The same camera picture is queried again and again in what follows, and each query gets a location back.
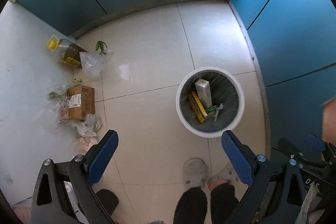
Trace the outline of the long yellow box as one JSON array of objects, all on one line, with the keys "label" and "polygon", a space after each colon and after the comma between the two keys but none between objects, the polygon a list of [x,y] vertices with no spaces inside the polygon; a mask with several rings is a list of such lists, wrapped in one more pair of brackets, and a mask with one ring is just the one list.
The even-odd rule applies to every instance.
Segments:
[{"label": "long yellow box", "polygon": [[199,100],[196,92],[192,91],[188,94],[188,97],[187,97],[188,101],[189,101],[189,104],[193,110],[193,112],[195,113],[198,121],[200,123],[203,123],[207,117],[208,117],[208,114],[206,113],[201,101]]}]

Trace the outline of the grey slipper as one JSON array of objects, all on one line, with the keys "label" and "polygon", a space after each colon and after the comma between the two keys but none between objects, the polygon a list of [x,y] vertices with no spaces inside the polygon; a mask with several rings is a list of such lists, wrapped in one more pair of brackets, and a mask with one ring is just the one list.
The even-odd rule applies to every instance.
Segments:
[{"label": "grey slipper", "polygon": [[203,188],[207,181],[207,166],[200,158],[191,158],[183,165],[185,190]]},{"label": "grey slipper", "polygon": [[227,179],[230,182],[240,182],[239,176],[230,162],[216,175],[212,176],[212,178],[209,180],[209,183],[212,183],[218,179]]}]

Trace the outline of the black trouser leg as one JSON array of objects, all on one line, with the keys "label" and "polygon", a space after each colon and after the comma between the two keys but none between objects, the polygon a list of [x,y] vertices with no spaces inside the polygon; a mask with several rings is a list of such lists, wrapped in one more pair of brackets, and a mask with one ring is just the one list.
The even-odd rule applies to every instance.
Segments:
[{"label": "black trouser leg", "polygon": [[211,191],[211,221],[224,224],[239,204],[235,196],[235,187],[231,184],[220,184]]},{"label": "black trouser leg", "polygon": [[175,209],[173,224],[204,224],[207,214],[207,196],[199,187],[185,191]]}]

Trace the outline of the pink bag of food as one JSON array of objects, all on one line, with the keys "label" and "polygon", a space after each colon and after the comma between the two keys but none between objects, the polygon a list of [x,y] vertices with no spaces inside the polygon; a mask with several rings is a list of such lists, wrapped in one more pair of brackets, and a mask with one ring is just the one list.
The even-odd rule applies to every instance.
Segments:
[{"label": "pink bag of food", "polygon": [[82,154],[85,155],[89,149],[98,143],[95,136],[92,137],[79,137],[75,140],[73,144],[73,151],[75,155]]}]

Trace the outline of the green vegetable scrap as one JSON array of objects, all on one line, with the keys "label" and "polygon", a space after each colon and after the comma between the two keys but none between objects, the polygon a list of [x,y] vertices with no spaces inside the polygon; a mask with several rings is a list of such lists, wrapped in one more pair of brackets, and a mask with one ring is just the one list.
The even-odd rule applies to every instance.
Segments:
[{"label": "green vegetable scrap", "polygon": [[99,52],[100,55],[106,55],[107,54],[108,46],[103,41],[98,41],[96,43],[95,51]]}]

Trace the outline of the white green medicine sachet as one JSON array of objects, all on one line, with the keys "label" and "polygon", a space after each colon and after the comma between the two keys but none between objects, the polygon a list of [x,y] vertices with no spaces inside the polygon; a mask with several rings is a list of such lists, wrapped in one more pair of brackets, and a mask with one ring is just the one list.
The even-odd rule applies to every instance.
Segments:
[{"label": "white green medicine sachet", "polygon": [[223,104],[221,103],[219,106],[211,106],[206,110],[207,116],[208,117],[213,117],[214,118],[214,122],[217,121],[218,116],[219,116],[219,112],[223,109]]}]

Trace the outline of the left grey slipper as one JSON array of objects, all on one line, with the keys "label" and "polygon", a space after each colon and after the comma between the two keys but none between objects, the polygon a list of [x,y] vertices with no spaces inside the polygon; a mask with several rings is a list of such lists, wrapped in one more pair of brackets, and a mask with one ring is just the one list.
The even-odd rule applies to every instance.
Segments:
[{"label": "left grey slipper", "polygon": [[200,158],[191,158],[183,165],[185,190],[203,188],[207,181],[207,166]]}]

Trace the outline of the plastic bag of vegetables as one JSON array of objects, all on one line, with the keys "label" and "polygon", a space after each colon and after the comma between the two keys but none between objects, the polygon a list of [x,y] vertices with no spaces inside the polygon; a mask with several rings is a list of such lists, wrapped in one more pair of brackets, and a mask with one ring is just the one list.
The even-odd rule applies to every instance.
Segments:
[{"label": "plastic bag of vegetables", "polygon": [[81,82],[67,82],[55,85],[47,93],[47,99],[56,112],[58,124],[70,127],[80,137],[96,137],[97,132],[102,127],[102,121],[98,114],[88,114],[84,121],[69,119],[68,117],[67,91],[69,88],[78,85],[82,85]]}]

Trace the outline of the clear plastic bag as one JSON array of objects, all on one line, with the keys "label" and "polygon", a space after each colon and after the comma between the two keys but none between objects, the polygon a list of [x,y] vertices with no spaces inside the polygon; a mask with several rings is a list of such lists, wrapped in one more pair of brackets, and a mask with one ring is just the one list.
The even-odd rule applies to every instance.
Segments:
[{"label": "clear plastic bag", "polygon": [[80,52],[81,68],[84,74],[92,80],[97,80],[102,71],[107,68],[112,55],[113,51],[108,48],[103,53],[99,51]]}]

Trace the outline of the right grey slipper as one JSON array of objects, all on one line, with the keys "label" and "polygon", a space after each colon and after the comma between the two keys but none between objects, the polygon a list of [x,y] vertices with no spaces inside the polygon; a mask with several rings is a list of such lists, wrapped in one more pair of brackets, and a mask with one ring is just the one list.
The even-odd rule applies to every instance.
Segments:
[{"label": "right grey slipper", "polygon": [[212,183],[218,179],[227,179],[230,182],[240,182],[239,176],[230,162],[216,175],[212,176],[212,178],[209,180],[209,183]]}]

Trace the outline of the left black trouser leg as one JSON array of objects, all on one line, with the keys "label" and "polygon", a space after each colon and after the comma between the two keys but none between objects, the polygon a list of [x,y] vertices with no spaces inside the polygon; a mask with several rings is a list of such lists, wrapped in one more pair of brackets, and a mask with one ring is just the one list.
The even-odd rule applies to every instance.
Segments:
[{"label": "left black trouser leg", "polygon": [[185,191],[175,209],[173,224],[204,224],[207,214],[207,196],[199,187]]}]

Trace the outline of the yellow cooking oil bottle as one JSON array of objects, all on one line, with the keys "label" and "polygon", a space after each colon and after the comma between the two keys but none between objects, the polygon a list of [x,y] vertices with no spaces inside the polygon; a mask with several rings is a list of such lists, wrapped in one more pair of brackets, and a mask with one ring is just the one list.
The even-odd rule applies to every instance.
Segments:
[{"label": "yellow cooking oil bottle", "polygon": [[85,49],[68,39],[59,39],[56,35],[52,35],[47,42],[48,49],[57,55],[61,63],[72,66],[73,68],[81,68],[80,52],[86,52]]}]

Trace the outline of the white round trash bin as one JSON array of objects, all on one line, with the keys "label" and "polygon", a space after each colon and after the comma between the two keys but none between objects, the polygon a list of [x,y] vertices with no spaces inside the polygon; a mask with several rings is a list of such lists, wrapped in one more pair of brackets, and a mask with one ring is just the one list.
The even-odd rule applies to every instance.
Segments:
[{"label": "white round trash bin", "polygon": [[217,67],[203,67],[191,72],[179,85],[176,109],[191,133],[218,138],[240,123],[245,97],[232,74]]}]

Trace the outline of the white pink toothpaste box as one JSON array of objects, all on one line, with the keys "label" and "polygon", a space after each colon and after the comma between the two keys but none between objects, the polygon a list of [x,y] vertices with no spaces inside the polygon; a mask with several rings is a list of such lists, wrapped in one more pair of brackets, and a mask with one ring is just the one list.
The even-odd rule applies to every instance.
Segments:
[{"label": "white pink toothpaste box", "polygon": [[210,83],[204,79],[198,79],[195,83],[198,98],[201,101],[203,107],[208,109],[213,105]]}]

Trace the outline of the brown cardboard box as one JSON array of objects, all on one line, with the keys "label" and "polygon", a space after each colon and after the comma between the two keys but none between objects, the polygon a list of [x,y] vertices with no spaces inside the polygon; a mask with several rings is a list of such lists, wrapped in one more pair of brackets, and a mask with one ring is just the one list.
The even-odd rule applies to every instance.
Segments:
[{"label": "brown cardboard box", "polygon": [[73,86],[68,89],[68,117],[84,121],[88,114],[96,114],[95,89],[89,86]]}]

